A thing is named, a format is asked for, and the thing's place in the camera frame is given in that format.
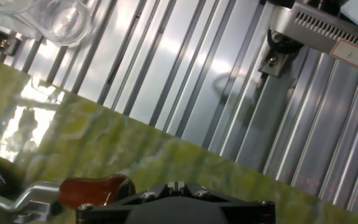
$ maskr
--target red knob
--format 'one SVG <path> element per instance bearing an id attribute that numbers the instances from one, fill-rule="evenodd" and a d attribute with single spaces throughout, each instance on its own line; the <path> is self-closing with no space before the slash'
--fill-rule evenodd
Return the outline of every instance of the red knob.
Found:
<path id="1" fill-rule="evenodd" d="M 102 179 L 69 178 L 59 189 L 63 206 L 77 209 L 84 203 L 106 206 L 135 194 L 135 185 L 125 175 L 116 174 Z"/>

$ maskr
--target silver bracket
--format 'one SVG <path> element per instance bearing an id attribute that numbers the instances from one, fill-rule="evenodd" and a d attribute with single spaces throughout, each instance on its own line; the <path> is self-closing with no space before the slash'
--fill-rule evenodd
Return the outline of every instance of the silver bracket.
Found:
<path id="1" fill-rule="evenodd" d="M 279 77 L 289 57 L 289 54 L 278 53 L 267 46 L 258 71 Z"/>
<path id="2" fill-rule="evenodd" d="M 62 210 L 56 197 L 36 195 L 19 213 L 12 214 L 14 223 L 29 223 L 34 220 L 48 222 Z"/>

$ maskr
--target silver metal part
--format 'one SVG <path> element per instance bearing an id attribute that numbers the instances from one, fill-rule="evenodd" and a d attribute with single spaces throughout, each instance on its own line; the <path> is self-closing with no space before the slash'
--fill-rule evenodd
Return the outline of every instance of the silver metal part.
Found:
<path id="1" fill-rule="evenodd" d="M 12 220 L 14 223 L 47 222 L 61 210 L 57 195 L 36 195 L 20 212 L 12 214 Z"/>
<path id="2" fill-rule="evenodd" d="M 185 182 L 184 182 L 184 181 L 169 182 L 169 183 L 168 183 L 168 188 L 169 188 L 170 190 L 173 190 L 174 192 L 179 192 L 179 191 L 181 191 L 184 187 L 185 187 Z"/>
<path id="3" fill-rule="evenodd" d="M 269 200 L 259 200 L 257 202 L 261 205 L 274 205 L 274 202 L 271 202 Z"/>
<path id="4" fill-rule="evenodd" d="M 358 27 L 296 2 L 276 7 L 270 29 L 358 68 Z"/>
<path id="5" fill-rule="evenodd" d="M 260 63 L 259 71 L 279 77 L 284 65 L 290 57 L 290 54 L 280 54 L 278 52 L 274 52 L 268 46 L 265 49 L 264 59 Z"/>
<path id="6" fill-rule="evenodd" d="M 195 195 L 196 195 L 196 197 L 203 198 L 203 197 L 207 197 L 207 196 L 211 195 L 211 193 L 206 190 L 199 190 L 195 193 Z"/>
<path id="7" fill-rule="evenodd" d="M 33 199 L 36 191 L 58 193 L 59 185 L 50 182 L 38 181 L 30 185 L 25 192 L 20 194 L 16 201 L 11 201 L 0 196 L 0 208 L 7 212 L 20 212 Z"/>
<path id="8" fill-rule="evenodd" d="M 152 199 L 155 197 L 155 193 L 154 192 L 144 192 L 141 197 L 142 197 L 142 199 Z"/>
<path id="9" fill-rule="evenodd" d="M 85 203 L 85 204 L 79 206 L 78 209 L 81 210 L 81 211 L 87 211 L 87 210 L 91 210 L 93 207 L 94 207 L 93 204 Z"/>

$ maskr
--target metal screw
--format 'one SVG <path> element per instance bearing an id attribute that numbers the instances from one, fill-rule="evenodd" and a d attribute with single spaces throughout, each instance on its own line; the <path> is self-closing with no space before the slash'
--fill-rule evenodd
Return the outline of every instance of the metal screw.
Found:
<path id="1" fill-rule="evenodd" d="M 142 194 L 141 197 L 143 199 L 152 199 L 155 197 L 155 193 L 154 192 L 144 192 L 144 194 Z"/>
<path id="2" fill-rule="evenodd" d="M 200 197 L 200 198 L 203 198 L 203 197 L 206 197 L 206 196 L 209 196 L 209 195 L 211 195 L 211 193 L 209 193 L 206 190 L 199 190 L 199 191 L 196 192 L 196 196 Z"/>
<path id="3" fill-rule="evenodd" d="M 274 205 L 274 202 L 271 202 L 269 200 L 259 200 L 259 201 L 257 201 L 257 203 L 259 203 L 261 205 Z"/>
<path id="4" fill-rule="evenodd" d="M 270 67 L 273 67 L 274 65 L 277 64 L 277 58 L 276 58 L 276 57 L 271 57 L 271 58 L 268 60 L 267 64 L 268 64 Z"/>
<path id="5" fill-rule="evenodd" d="M 81 206 L 79 206 L 78 209 L 81 211 L 87 211 L 87 210 L 91 210 L 93 207 L 94 207 L 93 204 L 85 203 L 85 204 L 82 204 Z"/>
<path id="6" fill-rule="evenodd" d="M 0 47 L 6 48 L 9 45 L 9 42 L 7 40 L 2 40 L 0 43 Z"/>

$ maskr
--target clear plastic cup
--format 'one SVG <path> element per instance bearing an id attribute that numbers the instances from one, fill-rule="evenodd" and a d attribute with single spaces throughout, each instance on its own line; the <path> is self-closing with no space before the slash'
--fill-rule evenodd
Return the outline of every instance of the clear plastic cup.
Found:
<path id="1" fill-rule="evenodd" d="M 14 16 L 57 45 L 78 45 L 91 27 L 80 0 L 0 0 L 0 14 Z"/>

